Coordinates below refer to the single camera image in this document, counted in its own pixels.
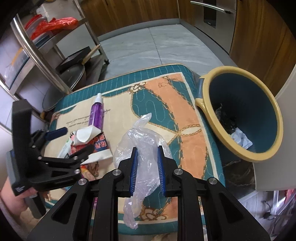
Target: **oven door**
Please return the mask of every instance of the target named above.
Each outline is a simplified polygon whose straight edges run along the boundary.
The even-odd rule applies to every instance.
[[[195,8],[195,27],[218,43],[227,53],[232,43],[236,0],[190,1]]]

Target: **drawer handle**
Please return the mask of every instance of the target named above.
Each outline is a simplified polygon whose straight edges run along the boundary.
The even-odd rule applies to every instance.
[[[203,2],[195,2],[195,1],[190,1],[190,3],[196,4],[196,5],[201,5],[201,6],[204,6],[204,7],[208,7],[208,8],[223,12],[223,13],[232,14],[232,11],[230,11],[230,9],[220,8],[220,7],[217,7],[215,5],[211,5],[211,4],[207,4],[207,3],[203,3]]]

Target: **wooden cabinet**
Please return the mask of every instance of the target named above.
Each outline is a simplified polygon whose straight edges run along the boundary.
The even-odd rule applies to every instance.
[[[266,0],[238,0],[230,57],[276,95],[295,66],[296,40]]]
[[[179,17],[177,0],[84,0],[81,6],[97,36],[136,23]]]
[[[180,19],[194,26],[195,10],[194,5],[190,3],[191,0],[178,0]]]

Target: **bowl rim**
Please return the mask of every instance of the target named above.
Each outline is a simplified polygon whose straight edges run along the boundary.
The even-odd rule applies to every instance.
[[[277,133],[276,133],[276,138],[274,143],[267,151],[262,153],[255,153],[255,152],[251,152],[244,149],[230,137],[230,135],[225,131],[223,126],[220,124],[218,118],[216,117],[215,111],[213,110],[213,107],[210,101],[209,88],[212,80],[218,75],[224,74],[224,73],[234,73],[234,74],[239,74],[244,77],[247,77],[248,79],[252,80],[256,85],[258,85],[270,100],[276,114]],[[204,108],[205,115],[207,117],[207,120],[212,130],[214,131],[215,135],[219,138],[219,140],[231,152],[233,152],[235,155],[242,158],[243,160],[251,161],[251,162],[259,162],[259,161],[263,161],[271,158],[278,151],[281,145],[284,128],[283,128],[283,119],[282,119],[279,105],[277,104],[276,99],[274,98],[273,94],[268,89],[268,87],[261,80],[259,80],[255,75],[251,74],[246,70],[243,70],[238,67],[233,67],[233,66],[222,66],[222,67],[214,68],[210,72],[208,72],[206,75],[203,75],[200,78],[204,78],[203,85],[202,85],[202,95],[203,95],[203,102],[205,107]]]

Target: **teal fabric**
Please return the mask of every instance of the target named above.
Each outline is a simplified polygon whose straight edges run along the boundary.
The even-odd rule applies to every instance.
[[[106,97],[115,96],[122,92],[128,91],[129,89],[129,88],[122,88],[120,90],[115,90],[117,88],[124,87],[132,83],[144,81],[150,78],[154,78],[160,75],[176,73],[176,72],[183,73],[186,79],[186,82],[188,83],[190,90],[193,94],[193,97],[196,98],[197,89],[194,83],[194,76],[191,70],[180,64],[172,64],[172,65],[166,65],[161,67],[155,67],[152,69],[136,71],[130,74],[125,74],[104,82],[99,82],[83,90],[74,92],[64,97],[62,100],[58,102],[55,108],[55,112],[58,112],[61,114],[67,113],[74,108],[71,106],[75,105],[80,101],[91,98],[97,95],[98,93],[105,93],[107,91],[110,91],[109,93],[104,94],[103,96],[106,96]],[[172,85],[173,88],[177,91],[177,93],[180,94],[185,100],[187,100],[188,103],[193,108],[193,104],[191,102],[185,83],[170,80],[169,84]],[[166,104],[162,102],[161,98],[159,98],[155,93],[151,92],[148,89],[143,88],[133,94],[132,109],[134,113],[139,117],[146,113],[152,112],[153,115],[150,122],[157,125],[161,125],[173,131],[178,131],[178,125],[175,123],[174,116],[169,111],[169,108],[166,107]],[[214,155],[214,160],[215,160],[215,165],[216,165],[217,173],[219,176],[219,180],[222,184],[225,184],[219,152],[218,152],[216,143],[213,139],[214,134],[212,130],[209,128],[209,125],[206,122],[206,119],[203,115],[202,115],[202,120],[211,144],[211,149]],[[53,121],[51,123],[50,130],[55,130],[55,128],[56,128],[56,121]],[[180,164],[179,157],[182,157],[182,152],[180,150],[180,143],[181,143],[181,140],[179,139],[179,137],[177,137],[169,145],[173,158],[178,165]],[[204,179],[207,179],[208,177],[211,177],[211,176],[213,176],[213,168],[210,162],[210,158],[208,156]],[[145,198],[145,200],[143,201],[143,205],[148,208],[151,207],[151,208],[160,209],[165,205],[167,201],[169,201],[168,198],[165,198],[162,195],[160,191],[160,187],[158,187],[151,195]],[[123,214],[119,213],[118,219],[123,220]],[[149,234],[176,232],[177,226],[178,226],[177,222],[167,222],[167,223],[158,223],[158,224],[142,224],[142,225],[139,225],[137,229],[130,229],[123,223],[119,223],[118,229],[119,229],[119,232],[122,234],[149,235]]]

